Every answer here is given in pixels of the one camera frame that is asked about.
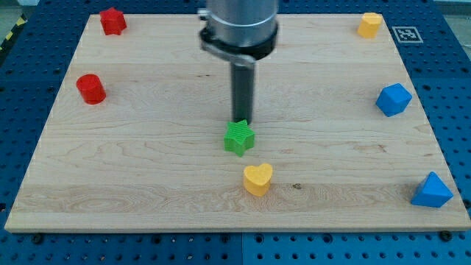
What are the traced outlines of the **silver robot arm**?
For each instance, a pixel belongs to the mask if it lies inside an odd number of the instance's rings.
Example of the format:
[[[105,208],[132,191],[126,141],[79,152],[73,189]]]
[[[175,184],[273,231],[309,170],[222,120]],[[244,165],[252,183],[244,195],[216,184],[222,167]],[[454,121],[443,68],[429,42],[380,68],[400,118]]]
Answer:
[[[207,0],[205,7],[208,31],[230,46],[256,46],[277,29],[276,0]]]

